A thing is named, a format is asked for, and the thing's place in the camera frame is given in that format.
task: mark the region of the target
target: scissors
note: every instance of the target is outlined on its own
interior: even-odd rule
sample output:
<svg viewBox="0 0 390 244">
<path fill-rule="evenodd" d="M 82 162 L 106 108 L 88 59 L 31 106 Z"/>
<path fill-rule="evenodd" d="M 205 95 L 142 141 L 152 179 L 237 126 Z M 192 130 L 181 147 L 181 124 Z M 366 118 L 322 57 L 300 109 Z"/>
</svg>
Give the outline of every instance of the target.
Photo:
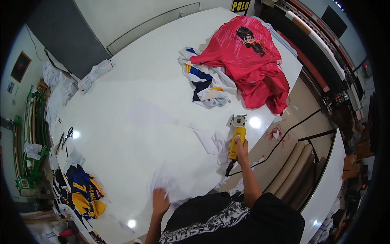
<svg viewBox="0 0 390 244">
<path fill-rule="evenodd" d="M 72 138 L 73 138 L 73 127 L 69 128 L 68 134 L 65 136 L 65 140 L 64 140 L 64 142 L 62 143 L 61 150 L 64 148 L 64 144 L 65 144 L 66 140 L 68 140 L 69 137 L 72 137 Z"/>
</svg>

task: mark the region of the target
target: green machine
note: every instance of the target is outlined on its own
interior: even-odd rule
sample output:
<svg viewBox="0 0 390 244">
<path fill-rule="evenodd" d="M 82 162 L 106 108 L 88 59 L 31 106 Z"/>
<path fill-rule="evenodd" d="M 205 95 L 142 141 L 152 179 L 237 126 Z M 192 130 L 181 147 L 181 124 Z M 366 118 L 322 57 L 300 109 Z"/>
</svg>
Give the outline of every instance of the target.
<svg viewBox="0 0 390 244">
<path fill-rule="evenodd" d="M 36 196 L 35 187 L 43 178 L 43 171 L 40 170 L 45 155 L 49 154 L 49 144 L 46 133 L 46 122 L 44 112 L 46 99 L 43 93 L 37 95 L 31 93 L 33 86 L 26 99 L 24 120 L 18 115 L 14 118 L 13 146 L 14 163 L 16 170 L 16 187 L 20 196 Z M 38 155 L 40 159 L 27 157 L 24 151 L 24 143 L 41 144 L 42 150 Z"/>
</svg>

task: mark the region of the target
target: picture frame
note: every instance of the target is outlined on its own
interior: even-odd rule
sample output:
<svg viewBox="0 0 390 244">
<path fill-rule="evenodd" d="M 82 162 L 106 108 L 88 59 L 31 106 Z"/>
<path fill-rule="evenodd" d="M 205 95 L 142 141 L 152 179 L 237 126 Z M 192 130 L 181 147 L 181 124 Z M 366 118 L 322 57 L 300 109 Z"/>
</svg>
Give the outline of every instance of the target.
<svg viewBox="0 0 390 244">
<path fill-rule="evenodd" d="M 20 83 L 30 63 L 31 59 L 23 51 L 21 51 L 14 67 L 12 68 L 11 77 Z"/>
</svg>

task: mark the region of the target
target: hand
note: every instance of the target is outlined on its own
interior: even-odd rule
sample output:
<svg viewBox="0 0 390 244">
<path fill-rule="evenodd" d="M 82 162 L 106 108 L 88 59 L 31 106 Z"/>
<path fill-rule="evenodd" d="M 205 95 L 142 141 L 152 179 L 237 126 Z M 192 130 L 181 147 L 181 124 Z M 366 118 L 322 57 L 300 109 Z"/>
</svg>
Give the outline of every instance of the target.
<svg viewBox="0 0 390 244">
<path fill-rule="evenodd" d="M 248 160 L 248 140 L 245 140 L 244 144 L 241 144 L 241 140 L 238 139 L 238 138 L 235 138 L 234 141 L 237 143 L 238 163 L 240 165 L 242 165 L 242 164 L 249 164 L 249 160 Z"/>
<path fill-rule="evenodd" d="M 169 208 L 169 198 L 168 196 L 164 198 L 165 191 L 164 189 L 156 189 L 153 191 L 153 214 L 155 216 L 161 216 L 165 214 L 165 212 Z"/>
</svg>

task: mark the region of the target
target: black t-shirt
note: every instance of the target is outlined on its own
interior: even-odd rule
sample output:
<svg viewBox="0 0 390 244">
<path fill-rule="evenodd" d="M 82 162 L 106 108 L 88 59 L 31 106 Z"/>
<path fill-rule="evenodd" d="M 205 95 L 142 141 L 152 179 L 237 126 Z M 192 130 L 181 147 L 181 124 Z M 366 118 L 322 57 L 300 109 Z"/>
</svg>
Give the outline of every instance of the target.
<svg viewBox="0 0 390 244">
<path fill-rule="evenodd" d="M 161 244 L 296 243 L 305 220 L 272 193 L 261 195 L 249 209 L 227 192 L 188 200 L 173 213 Z"/>
</svg>

